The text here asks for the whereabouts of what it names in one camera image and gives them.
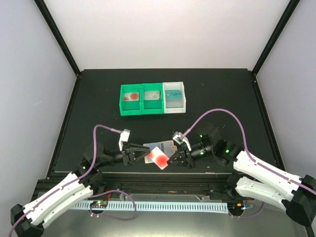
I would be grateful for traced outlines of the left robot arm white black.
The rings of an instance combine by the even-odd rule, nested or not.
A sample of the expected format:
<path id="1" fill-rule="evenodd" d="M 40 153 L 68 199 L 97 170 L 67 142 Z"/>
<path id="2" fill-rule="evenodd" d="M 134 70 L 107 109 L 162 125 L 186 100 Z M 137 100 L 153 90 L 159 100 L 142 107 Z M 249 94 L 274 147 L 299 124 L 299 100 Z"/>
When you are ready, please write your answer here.
<path id="1" fill-rule="evenodd" d="M 124 142 L 121 149 L 106 151 L 100 143 L 91 144 L 83 154 L 82 162 L 60 183 L 36 200 L 17 204 L 10 210 L 10 234 L 19 237 L 40 237 L 52 221 L 76 203 L 92 196 L 101 197 L 106 191 L 106 181 L 101 167 L 122 163 L 134 165 L 150 153 L 150 148 Z"/>

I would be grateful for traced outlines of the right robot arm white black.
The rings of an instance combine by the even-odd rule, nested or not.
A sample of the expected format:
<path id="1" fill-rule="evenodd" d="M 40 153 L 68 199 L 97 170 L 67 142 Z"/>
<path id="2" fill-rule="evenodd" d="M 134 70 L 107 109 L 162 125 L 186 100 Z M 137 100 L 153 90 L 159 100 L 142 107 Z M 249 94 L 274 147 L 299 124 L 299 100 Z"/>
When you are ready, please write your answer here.
<path id="1" fill-rule="evenodd" d="M 213 125 L 201 127 L 200 142 L 191 145 L 181 132 L 173 134 L 179 150 L 168 164 L 193 168 L 196 161 L 210 157 L 222 166 L 233 165 L 234 174 L 224 187 L 230 199 L 238 196 L 258 199 L 283 210 L 294 222 L 309 227 L 316 216 L 316 180 L 300 177 L 255 157 L 236 144 L 224 140 Z"/>

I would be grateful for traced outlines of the teal card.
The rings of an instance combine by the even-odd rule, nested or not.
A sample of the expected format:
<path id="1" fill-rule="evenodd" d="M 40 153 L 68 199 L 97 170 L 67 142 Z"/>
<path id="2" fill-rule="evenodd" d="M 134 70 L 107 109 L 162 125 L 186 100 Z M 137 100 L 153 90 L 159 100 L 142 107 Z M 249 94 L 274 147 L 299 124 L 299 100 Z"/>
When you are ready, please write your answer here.
<path id="1" fill-rule="evenodd" d="M 180 90 L 166 90 L 165 99 L 166 100 L 181 100 L 182 93 Z"/>

